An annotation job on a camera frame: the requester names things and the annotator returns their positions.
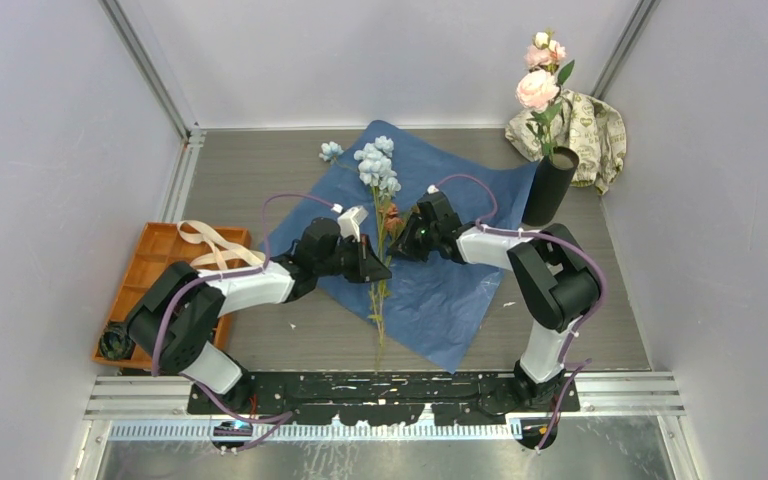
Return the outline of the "blue hydrangea flower stem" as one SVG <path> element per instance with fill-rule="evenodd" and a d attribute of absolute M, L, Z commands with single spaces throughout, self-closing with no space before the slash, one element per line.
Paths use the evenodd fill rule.
<path fill-rule="evenodd" d="M 376 219 L 376 254 L 389 267 L 392 256 L 387 253 L 404 227 L 395 195 L 401 183 L 393 168 L 394 141 L 387 136 L 376 137 L 354 153 L 358 162 L 360 181 L 369 189 Z"/>

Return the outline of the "pink rose flower stem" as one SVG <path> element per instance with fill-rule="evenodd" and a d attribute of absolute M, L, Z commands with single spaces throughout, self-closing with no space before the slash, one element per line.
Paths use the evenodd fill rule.
<path fill-rule="evenodd" d="M 528 113 L 525 127 L 537 140 L 541 159 L 553 159 L 558 143 L 552 125 L 563 115 L 562 91 L 575 61 L 567 60 L 566 47 L 551 29 L 533 35 L 524 61 L 528 73 L 517 84 L 515 96 Z"/>

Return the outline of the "cream ribbon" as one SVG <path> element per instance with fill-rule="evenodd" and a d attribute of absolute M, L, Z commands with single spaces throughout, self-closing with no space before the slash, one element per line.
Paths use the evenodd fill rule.
<path fill-rule="evenodd" d="M 230 270 L 228 262 L 239 259 L 250 266 L 261 266 L 265 254 L 235 242 L 231 242 L 208 224 L 196 220 L 183 220 L 176 224 L 179 237 L 193 245 L 205 244 L 210 252 L 189 262 L 191 267 L 216 265 L 220 270 Z"/>

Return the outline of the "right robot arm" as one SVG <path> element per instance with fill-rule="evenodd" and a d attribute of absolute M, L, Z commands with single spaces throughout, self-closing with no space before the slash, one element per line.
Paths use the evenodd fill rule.
<path fill-rule="evenodd" d="M 534 323 L 525 351 L 504 390 L 484 399 L 487 407 L 509 404 L 542 409 L 564 379 L 567 351 L 579 325 L 595 312 L 604 276 L 561 224 L 544 230 L 506 230 L 463 222 L 448 198 L 428 191 L 417 202 L 390 255 L 425 262 L 431 253 L 462 265 L 512 272 Z"/>

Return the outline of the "orange rose flower stem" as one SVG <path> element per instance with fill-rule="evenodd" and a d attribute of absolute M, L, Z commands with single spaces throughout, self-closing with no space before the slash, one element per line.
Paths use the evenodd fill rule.
<path fill-rule="evenodd" d="M 392 198 L 382 198 L 376 207 L 377 246 L 375 253 L 382 263 L 389 267 L 392 256 L 387 249 L 396 241 L 403 232 L 406 221 L 413 212 L 409 208 L 407 213 L 402 213 Z M 368 319 L 372 321 L 377 330 L 377 347 L 374 360 L 374 370 L 381 368 L 382 359 L 386 349 L 386 321 L 384 315 L 384 303 L 390 296 L 387 280 L 376 281 L 369 290 L 371 313 Z"/>

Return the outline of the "blue paper flower bouquet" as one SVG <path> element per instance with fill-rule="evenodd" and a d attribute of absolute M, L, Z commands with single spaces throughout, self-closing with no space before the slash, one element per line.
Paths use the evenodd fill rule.
<path fill-rule="evenodd" d="M 499 128 L 398 130 L 374 122 L 367 131 L 260 132 L 264 188 L 269 194 L 292 182 L 310 187 L 270 237 L 284 251 L 324 200 L 344 200 L 359 184 L 345 166 L 327 168 L 316 155 L 333 140 L 348 152 L 384 135 L 395 142 L 395 168 L 403 186 L 401 207 L 425 188 L 443 182 L 458 215 L 466 221 L 488 212 L 500 228 L 518 226 L 534 175 Z M 320 281 L 304 298 L 247 311 L 273 339 L 254 344 L 251 357 L 263 368 L 290 370 L 510 370 L 528 342 L 532 319 L 512 273 L 488 266 L 459 265 L 432 254 L 426 262 L 397 260 L 385 302 L 387 345 L 378 348 L 369 322 L 367 287 L 336 277 Z"/>

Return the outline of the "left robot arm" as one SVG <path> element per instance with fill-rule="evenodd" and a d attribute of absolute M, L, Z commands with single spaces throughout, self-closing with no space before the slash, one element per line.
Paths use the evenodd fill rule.
<path fill-rule="evenodd" d="M 210 340 L 219 318 L 295 301 L 330 276 L 364 284 L 392 274 L 368 235 L 343 234 L 337 221 L 319 217 L 264 268 L 199 272 L 183 261 L 169 265 L 131 309 L 124 328 L 160 372 L 207 387 L 217 405 L 237 413 L 250 403 L 252 388 L 247 371 Z"/>

